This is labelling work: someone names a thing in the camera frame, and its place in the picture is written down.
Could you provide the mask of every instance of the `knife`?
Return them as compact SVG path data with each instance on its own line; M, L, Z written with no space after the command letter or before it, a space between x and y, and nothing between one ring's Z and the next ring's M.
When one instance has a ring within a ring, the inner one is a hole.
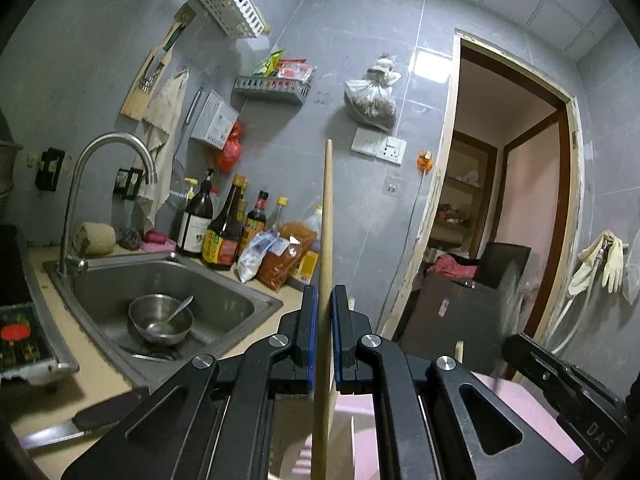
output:
M45 430L21 437L23 449L36 449L84 435L97 433L115 426L135 410L149 396L146 386L98 402L77 412L73 418Z

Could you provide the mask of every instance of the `stainless steel sink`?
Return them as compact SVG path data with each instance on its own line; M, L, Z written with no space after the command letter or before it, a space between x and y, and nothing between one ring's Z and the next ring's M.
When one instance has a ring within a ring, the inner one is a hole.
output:
M87 270L64 277L56 270L57 262L44 266L68 309L105 357L132 383L151 388L197 353L222 357L283 305L174 253L91 260ZM145 342L127 317L133 299L152 293L179 300L193 294L193 327L175 347Z

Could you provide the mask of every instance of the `red plastic bag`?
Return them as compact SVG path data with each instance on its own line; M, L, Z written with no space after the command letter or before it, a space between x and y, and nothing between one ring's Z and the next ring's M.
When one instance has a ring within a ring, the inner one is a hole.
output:
M238 121L235 122L231 128L231 133L225 142L225 147L222 150L217 148L212 149L211 158L213 163L220 168L223 173L230 173L236 165L236 162L242 155L242 144L240 144L240 134L244 128Z

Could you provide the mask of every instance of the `countertop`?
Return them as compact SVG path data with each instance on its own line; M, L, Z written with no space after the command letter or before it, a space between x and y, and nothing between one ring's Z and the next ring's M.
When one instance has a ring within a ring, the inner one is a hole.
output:
M127 253L130 251L116 247L112 255ZM18 436L53 426L71 418L87 406L130 389L126 379L102 357L73 315L65 309L62 298L43 270L42 264L48 260L56 260L59 254L60 249L57 247L34 248L30 250L30 261L47 307L62 337L78 360L80 371L52 387L21 388L20 394L16 396L10 394L3 396L2 408L6 416L11 419L14 432ZM220 274L238 280L232 270L223 271ZM289 286L283 286L279 292L273 292L257 280L247 285L263 294L277 298L284 306L227 352L225 357L241 354L258 339L275 333L280 316L300 308L302 293ZM48 446L34 450L32 457L45 475L51 479L59 479L66 467L85 452L95 440L87 437L70 443Z

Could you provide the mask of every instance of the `pink soap dish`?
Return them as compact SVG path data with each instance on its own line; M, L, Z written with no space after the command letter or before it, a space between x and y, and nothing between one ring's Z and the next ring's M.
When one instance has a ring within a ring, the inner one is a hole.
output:
M145 251L145 253L171 253L175 251L175 242L170 238L167 238L164 244L142 242L140 244L140 249Z

